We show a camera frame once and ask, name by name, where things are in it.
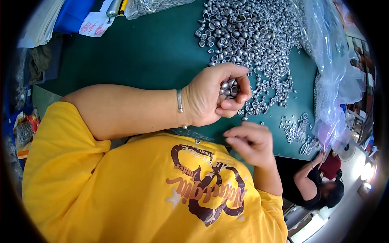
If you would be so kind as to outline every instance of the hand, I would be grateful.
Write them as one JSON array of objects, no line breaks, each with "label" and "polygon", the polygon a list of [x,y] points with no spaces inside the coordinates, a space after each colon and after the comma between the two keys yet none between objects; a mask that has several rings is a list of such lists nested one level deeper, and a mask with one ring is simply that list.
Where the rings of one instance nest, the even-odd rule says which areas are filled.
[{"label": "hand", "polygon": [[[203,69],[181,91],[183,108],[189,116],[188,124],[205,126],[216,122],[222,116],[233,117],[251,98],[247,72],[246,67],[232,63],[223,63]],[[240,85],[240,92],[235,99],[220,100],[220,85],[229,79],[236,79]]]},{"label": "hand", "polygon": [[242,122],[241,126],[231,128],[223,135],[248,164],[261,168],[275,164],[273,136],[266,126]]},{"label": "hand", "polygon": [[320,153],[318,153],[318,155],[312,161],[314,166],[316,166],[318,164],[319,165],[318,169],[320,169],[320,166],[323,164],[325,156],[326,156],[326,152],[325,151],[321,151]]}]

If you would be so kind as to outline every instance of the cloth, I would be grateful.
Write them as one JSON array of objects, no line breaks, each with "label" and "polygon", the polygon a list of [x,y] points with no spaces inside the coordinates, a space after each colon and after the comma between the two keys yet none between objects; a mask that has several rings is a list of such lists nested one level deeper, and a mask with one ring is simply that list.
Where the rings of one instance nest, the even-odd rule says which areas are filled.
[{"label": "cloth", "polygon": [[340,160],[339,156],[332,156],[332,153],[330,153],[327,156],[326,161],[321,165],[320,171],[323,172],[324,177],[332,180],[336,177],[336,173],[342,166],[342,161]]},{"label": "cloth", "polygon": [[50,43],[46,45],[39,45],[33,49],[30,49],[30,83],[42,80],[43,71],[48,69],[51,61],[51,49]]},{"label": "cloth", "polygon": [[286,241],[282,198],[224,146],[158,132],[109,148],[72,104],[47,109],[23,202],[49,242]]},{"label": "cloth", "polygon": [[282,191],[283,191],[282,197],[291,201],[294,204],[306,208],[316,204],[320,200],[319,186],[320,183],[322,182],[322,179],[320,177],[320,172],[317,169],[317,167],[313,168],[313,170],[311,170],[307,176],[311,181],[315,183],[317,187],[316,196],[309,201],[305,201],[303,199],[303,196],[301,195],[301,192],[299,191],[296,184],[294,183],[293,176],[301,167],[303,167],[306,163],[310,163],[310,162],[305,160],[290,159],[285,157],[276,157],[275,160],[277,162],[277,169],[278,169],[278,173],[280,174],[281,183],[282,183]]}]

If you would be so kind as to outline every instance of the silver bangle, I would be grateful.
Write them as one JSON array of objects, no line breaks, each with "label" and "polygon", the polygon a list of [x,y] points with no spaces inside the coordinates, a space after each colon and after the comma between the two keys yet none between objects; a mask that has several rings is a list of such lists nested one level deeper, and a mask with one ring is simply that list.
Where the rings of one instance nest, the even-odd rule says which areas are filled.
[{"label": "silver bangle", "polygon": [[178,103],[178,112],[183,113],[184,110],[182,109],[182,103],[181,103],[181,89],[177,90],[177,103]]}]

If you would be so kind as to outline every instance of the green work table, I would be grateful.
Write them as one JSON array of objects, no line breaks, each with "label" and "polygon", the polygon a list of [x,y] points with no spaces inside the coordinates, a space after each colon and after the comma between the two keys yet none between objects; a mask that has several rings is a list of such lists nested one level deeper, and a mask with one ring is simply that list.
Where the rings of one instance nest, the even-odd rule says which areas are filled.
[{"label": "green work table", "polygon": [[[207,47],[200,48],[199,38],[194,33],[200,26],[197,20],[202,18],[204,2],[196,0],[130,21],[125,17],[116,17],[100,38],[79,34],[65,36],[59,77],[40,86],[61,96],[93,84],[121,84],[141,89],[184,87],[207,67],[213,55],[207,52]],[[98,6],[93,10],[98,11],[101,2],[96,4]],[[281,116],[297,121],[304,112],[314,125],[313,89],[317,67],[303,49],[300,50],[301,54],[297,51],[293,48],[289,56],[293,88],[297,93],[289,94],[288,108],[274,105],[266,115],[250,116],[248,121],[263,121],[269,127],[273,133],[275,155],[311,160],[315,153],[309,156],[299,154],[302,144],[288,144],[284,130],[279,128]],[[251,86],[255,87],[255,73],[250,81]],[[266,101],[269,102],[273,96],[274,90],[270,89]],[[187,130],[176,129],[176,132],[225,144],[223,132],[238,126],[241,118],[241,115],[221,118],[212,125],[190,126]],[[307,134],[313,137],[308,129]]]}]

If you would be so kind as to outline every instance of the worker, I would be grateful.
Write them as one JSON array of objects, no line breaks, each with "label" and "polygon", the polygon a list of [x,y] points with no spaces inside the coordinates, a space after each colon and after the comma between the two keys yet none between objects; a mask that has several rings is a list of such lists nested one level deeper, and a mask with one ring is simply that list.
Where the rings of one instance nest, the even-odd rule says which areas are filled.
[{"label": "worker", "polygon": [[[181,91],[94,85],[52,104],[23,178],[23,202],[43,236],[49,242],[284,243],[282,185],[267,127],[243,122],[224,133],[255,167],[253,177],[224,146],[166,131],[233,117],[251,98],[247,72],[225,63],[205,68]],[[228,79],[241,91],[218,102]],[[110,150],[110,139],[128,136]]]},{"label": "worker", "polygon": [[320,167],[325,152],[319,152],[313,161],[277,157],[277,168],[281,177],[283,194],[288,201],[308,210],[319,210],[325,206],[333,208],[343,197],[344,185],[336,180],[322,180]]}]

